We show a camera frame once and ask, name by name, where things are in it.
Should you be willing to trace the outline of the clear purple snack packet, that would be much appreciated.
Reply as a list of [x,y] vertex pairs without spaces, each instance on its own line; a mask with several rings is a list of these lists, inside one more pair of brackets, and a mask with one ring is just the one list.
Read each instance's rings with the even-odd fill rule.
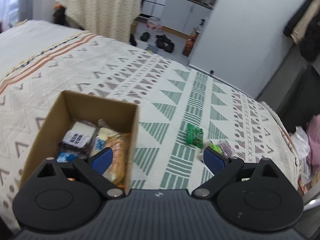
[[222,155],[226,158],[235,156],[234,147],[228,142],[228,140],[220,140],[217,145],[221,148]]

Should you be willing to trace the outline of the orange bread packet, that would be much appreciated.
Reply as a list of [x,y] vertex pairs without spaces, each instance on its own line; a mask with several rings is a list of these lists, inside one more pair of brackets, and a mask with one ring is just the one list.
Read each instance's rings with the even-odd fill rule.
[[129,148],[130,133],[117,134],[108,137],[105,147],[112,149],[113,158],[103,177],[119,186],[125,177],[126,154]]

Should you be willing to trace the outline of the blue snack packet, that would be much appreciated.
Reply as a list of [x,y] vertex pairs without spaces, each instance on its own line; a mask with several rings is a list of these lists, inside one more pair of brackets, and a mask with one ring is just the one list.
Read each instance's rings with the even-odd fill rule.
[[74,152],[59,152],[57,156],[58,163],[71,163],[74,159],[77,159],[78,155]]

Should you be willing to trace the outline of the white black snack packet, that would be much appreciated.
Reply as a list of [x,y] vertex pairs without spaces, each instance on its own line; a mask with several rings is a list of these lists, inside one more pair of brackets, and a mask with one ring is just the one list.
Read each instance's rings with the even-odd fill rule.
[[97,129],[97,126],[89,121],[76,121],[58,143],[59,150],[74,152],[77,155],[89,155]]

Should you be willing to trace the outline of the bright green snack packet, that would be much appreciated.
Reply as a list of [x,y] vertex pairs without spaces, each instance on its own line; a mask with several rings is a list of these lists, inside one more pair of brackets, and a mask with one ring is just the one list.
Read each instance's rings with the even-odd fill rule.
[[217,152],[219,154],[223,153],[222,148],[218,144],[214,144],[214,143],[210,142],[208,144],[208,147],[210,147],[212,150],[214,150],[215,152]]

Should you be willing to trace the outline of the purple wafer packet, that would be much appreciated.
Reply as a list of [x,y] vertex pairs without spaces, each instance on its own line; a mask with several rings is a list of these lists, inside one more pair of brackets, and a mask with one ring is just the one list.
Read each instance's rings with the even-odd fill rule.
[[94,139],[94,145],[93,148],[90,152],[90,157],[96,155],[97,153],[99,153],[101,150],[103,150],[105,148],[106,142],[108,140],[109,137],[118,135],[119,133],[107,128],[107,127],[101,127],[98,129],[98,133],[97,136]]

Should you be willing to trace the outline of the dark green snack packet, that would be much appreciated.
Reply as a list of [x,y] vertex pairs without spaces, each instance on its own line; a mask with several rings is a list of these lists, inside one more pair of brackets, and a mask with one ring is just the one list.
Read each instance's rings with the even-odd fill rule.
[[193,124],[187,124],[185,142],[197,148],[203,148],[203,129]]

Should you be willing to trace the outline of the patterned bed blanket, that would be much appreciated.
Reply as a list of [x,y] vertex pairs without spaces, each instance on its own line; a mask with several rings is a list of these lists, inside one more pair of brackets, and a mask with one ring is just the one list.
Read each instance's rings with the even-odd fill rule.
[[272,159],[298,185],[297,154],[272,109],[165,57],[90,33],[46,38],[12,29],[1,34],[1,70],[1,218],[12,231],[26,158],[63,90],[139,106],[134,189],[192,190],[212,177],[185,143],[188,124],[207,140],[227,140],[248,163]]

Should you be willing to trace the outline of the brown cardboard box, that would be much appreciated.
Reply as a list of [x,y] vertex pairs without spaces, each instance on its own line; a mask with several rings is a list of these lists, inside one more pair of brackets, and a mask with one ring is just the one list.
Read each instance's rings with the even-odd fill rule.
[[20,184],[25,184],[44,159],[58,156],[59,143],[69,142],[80,150],[88,146],[96,135],[99,120],[114,131],[129,135],[122,183],[128,193],[138,135],[138,105],[69,90],[59,94],[38,132],[25,162]]

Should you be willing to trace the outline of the white plastic bag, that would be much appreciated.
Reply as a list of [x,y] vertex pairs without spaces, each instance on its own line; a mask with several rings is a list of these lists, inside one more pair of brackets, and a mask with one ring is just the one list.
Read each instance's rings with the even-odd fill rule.
[[300,176],[304,184],[311,181],[311,166],[310,166],[310,145],[307,133],[301,126],[296,126],[296,131],[290,134],[290,138],[296,148],[300,161]]

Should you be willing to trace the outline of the pink cloth pile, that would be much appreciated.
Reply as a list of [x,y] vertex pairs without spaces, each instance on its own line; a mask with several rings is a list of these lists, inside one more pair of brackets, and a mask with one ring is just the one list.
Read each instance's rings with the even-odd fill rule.
[[306,131],[309,139],[311,166],[314,173],[319,172],[319,151],[320,151],[320,121],[319,115],[314,115]]

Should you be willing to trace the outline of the black shoes on floor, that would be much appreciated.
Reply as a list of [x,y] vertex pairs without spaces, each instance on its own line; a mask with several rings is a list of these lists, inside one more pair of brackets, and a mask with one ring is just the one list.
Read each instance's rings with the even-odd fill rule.
[[[141,35],[140,40],[146,43],[150,37],[151,35],[149,32],[144,32]],[[137,47],[138,45],[133,34],[130,35],[129,44],[131,44],[134,47]],[[159,49],[162,49],[167,53],[172,53],[175,48],[175,44],[171,41],[171,39],[167,38],[166,35],[156,35],[155,44],[156,46],[152,46],[150,44],[147,44],[146,46],[144,45],[144,50],[153,54],[157,54]]]

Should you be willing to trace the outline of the round table with dotted cloth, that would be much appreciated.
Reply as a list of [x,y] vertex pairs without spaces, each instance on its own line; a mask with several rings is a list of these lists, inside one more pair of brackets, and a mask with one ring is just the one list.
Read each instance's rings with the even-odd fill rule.
[[129,42],[131,25],[142,0],[56,0],[65,8],[67,23],[91,33]]

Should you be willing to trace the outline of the pink water bottle pack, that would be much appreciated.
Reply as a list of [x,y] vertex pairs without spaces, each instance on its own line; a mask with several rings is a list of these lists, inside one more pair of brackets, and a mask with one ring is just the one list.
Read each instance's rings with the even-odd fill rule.
[[146,22],[146,27],[151,31],[160,32],[162,31],[162,25],[159,18],[151,17]]

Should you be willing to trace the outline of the white kitchen cabinet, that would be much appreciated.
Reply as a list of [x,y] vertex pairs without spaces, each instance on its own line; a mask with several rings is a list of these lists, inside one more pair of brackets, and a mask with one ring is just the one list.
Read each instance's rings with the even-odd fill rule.
[[186,38],[211,12],[211,7],[193,0],[166,0],[160,19],[167,32]]

